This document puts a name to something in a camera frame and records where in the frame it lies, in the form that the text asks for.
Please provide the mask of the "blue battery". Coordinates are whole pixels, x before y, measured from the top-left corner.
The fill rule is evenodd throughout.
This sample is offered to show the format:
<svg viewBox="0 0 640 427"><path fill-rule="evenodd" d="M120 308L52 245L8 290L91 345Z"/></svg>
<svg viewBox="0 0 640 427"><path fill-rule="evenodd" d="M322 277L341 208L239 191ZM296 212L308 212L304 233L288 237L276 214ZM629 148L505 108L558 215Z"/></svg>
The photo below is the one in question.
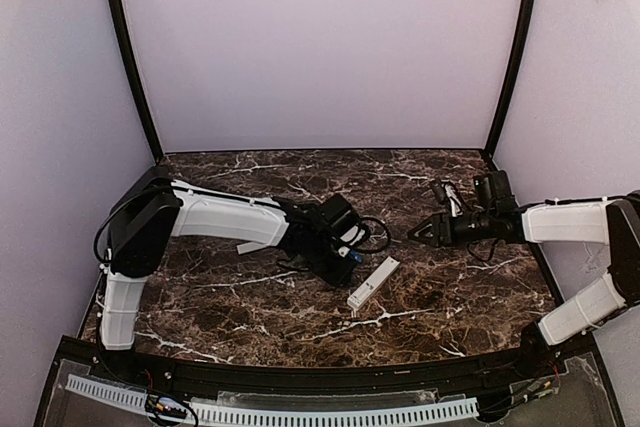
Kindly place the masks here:
<svg viewBox="0 0 640 427"><path fill-rule="evenodd" d="M361 258L361 256L360 256L357 252L355 252L355 251L350 251L350 252L349 252L349 257L350 257L352 260L354 260L355 262L357 262L357 263L361 263L361 262L362 262L362 258Z"/></svg>

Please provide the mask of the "white remote control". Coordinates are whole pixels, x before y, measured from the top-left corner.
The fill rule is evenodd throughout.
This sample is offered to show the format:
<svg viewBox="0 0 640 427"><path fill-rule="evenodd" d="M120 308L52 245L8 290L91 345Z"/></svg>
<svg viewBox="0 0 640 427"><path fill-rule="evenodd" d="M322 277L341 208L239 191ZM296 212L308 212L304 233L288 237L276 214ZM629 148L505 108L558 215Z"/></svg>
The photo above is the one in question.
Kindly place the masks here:
<svg viewBox="0 0 640 427"><path fill-rule="evenodd" d="M387 257L347 298L346 304L354 315L377 293L399 264L398 260Z"/></svg>

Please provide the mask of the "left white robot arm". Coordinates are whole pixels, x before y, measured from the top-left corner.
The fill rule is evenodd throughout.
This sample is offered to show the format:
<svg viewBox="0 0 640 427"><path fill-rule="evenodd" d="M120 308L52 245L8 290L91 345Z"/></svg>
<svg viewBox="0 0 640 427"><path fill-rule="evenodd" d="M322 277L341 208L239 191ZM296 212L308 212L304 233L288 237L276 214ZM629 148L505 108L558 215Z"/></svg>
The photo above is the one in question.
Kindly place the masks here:
<svg viewBox="0 0 640 427"><path fill-rule="evenodd" d="M173 237L238 241L239 254L266 248L301 258L333 286L343 285L356 266L352 257L365 238L361 218L336 194L297 202L246 197L155 178L132 188L112 209L94 238L94 253L106 270L104 307L98 329L108 351L134 344L141 296Z"/></svg>

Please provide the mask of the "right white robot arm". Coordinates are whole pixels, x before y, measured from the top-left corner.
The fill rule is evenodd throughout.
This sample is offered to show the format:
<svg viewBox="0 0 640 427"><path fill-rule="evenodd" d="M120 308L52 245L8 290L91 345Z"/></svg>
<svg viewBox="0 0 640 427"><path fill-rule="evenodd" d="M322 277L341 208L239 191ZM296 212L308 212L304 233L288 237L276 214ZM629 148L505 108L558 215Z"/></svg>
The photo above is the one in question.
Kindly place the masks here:
<svg viewBox="0 0 640 427"><path fill-rule="evenodd" d="M519 374L534 375L562 345L638 305L638 192L521 206L503 170L477 176L473 185L475 208L464 202L451 182L432 181L434 197L446 209L411 229L409 239L436 248L492 240L597 243L609 249L610 265L601 277L523 329L514 363Z"/></svg>

